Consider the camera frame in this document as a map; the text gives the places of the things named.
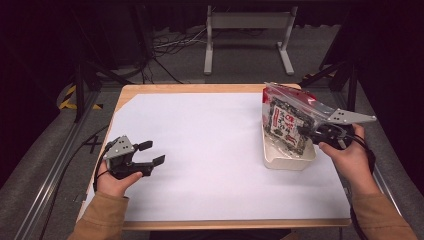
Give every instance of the snack package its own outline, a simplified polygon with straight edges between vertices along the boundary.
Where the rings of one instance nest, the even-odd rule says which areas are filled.
[[[316,129],[334,112],[309,92],[275,83],[265,83],[262,124],[267,137],[285,155],[301,157],[308,138],[298,128]]]

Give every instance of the person's left hand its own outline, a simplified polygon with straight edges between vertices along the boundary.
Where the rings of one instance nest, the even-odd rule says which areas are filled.
[[[100,165],[97,175],[100,175],[107,170],[106,161],[102,161],[103,162]],[[142,176],[143,174],[141,172],[136,172],[124,179],[119,180],[107,172],[97,179],[97,191],[108,194],[110,196],[124,197],[127,188],[137,182]]]

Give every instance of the gray carpet floor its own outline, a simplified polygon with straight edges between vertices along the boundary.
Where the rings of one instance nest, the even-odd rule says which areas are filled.
[[[273,81],[279,83],[297,83],[301,78],[318,71],[338,27],[295,28],[289,42],[288,53],[295,70],[293,76],[284,72],[282,61],[277,51],[276,42],[281,33],[275,30],[265,30],[258,36],[231,31],[222,32],[214,39],[213,73],[203,74],[205,44],[199,42],[176,54],[166,54],[158,57],[159,62],[184,83],[238,83],[251,84]],[[119,73],[129,71],[122,69]],[[154,61],[144,71],[149,80],[155,84],[177,84]],[[130,79],[142,83],[141,75]],[[338,107],[340,98],[326,87],[326,81],[319,81],[307,90],[315,94],[319,101],[331,107]],[[86,140],[98,129],[109,124],[115,104],[119,98],[120,87],[113,83],[104,83],[95,102],[103,104],[101,110],[90,110],[87,119],[82,124],[81,131],[76,136],[70,152],[74,152],[80,143]],[[346,90],[341,93],[346,99]],[[58,103],[63,94],[58,96]],[[375,115],[366,95],[358,86],[356,111]],[[50,124],[44,133],[34,142],[31,149],[23,157],[7,183],[0,190],[0,239],[13,239],[28,213],[37,193],[46,179],[51,166],[56,160],[66,142],[72,127],[75,126],[76,111],[63,109],[60,115]],[[367,140],[377,156],[377,165],[385,182],[389,186],[394,200],[402,215],[411,224],[419,239],[424,239],[424,201],[423,196],[415,188],[405,173],[396,153],[390,146],[384,129],[378,122],[365,124]],[[102,142],[106,131],[98,134],[98,142]],[[70,165],[60,185],[54,209],[43,239],[66,239],[72,232],[81,202],[78,196],[83,196],[89,187],[91,173],[99,155],[100,145],[83,146],[72,158]],[[30,239],[38,239],[42,231],[48,206],[36,221],[36,227]],[[304,239],[339,239],[339,228],[303,228],[297,229]],[[149,232],[125,231],[124,239],[148,239]],[[352,226],[342,229],[343,239],[358,239]]]

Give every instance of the white container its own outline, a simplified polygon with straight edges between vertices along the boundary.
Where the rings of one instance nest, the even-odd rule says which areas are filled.
[[[314,145],[310,139],[306,142],[306,148],[303,155],[298,156],[291,153],[284,146],[277,146],[270,137],[265,134],[262,126],[262,139],[264,146],[264,164],[270,169],[284,169],[284,170],[303,170],[315,158],[316,152]]]

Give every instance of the table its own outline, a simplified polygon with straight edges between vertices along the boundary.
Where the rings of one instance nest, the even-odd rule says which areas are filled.
[[[303,171],[271,170],[264,166],[260,135],[263,88],[263,84],[123,88],[107,141],[124,132],[133,144],[153,140],[151,152],[136,153],[135,162],[166,154],[165,163],[155,168],[151,177],[128,189],[131,200],[124,229],[260,229],[350,224],[350,206],[340,179],[331,159],[319,149],[317,159]],[[193,112],[199,107],[202,111]],[[164,118],[168,124],[161,123]],[[235,124],[229,127],[227,120]],[[94,195],[89,186],[80,216]]]

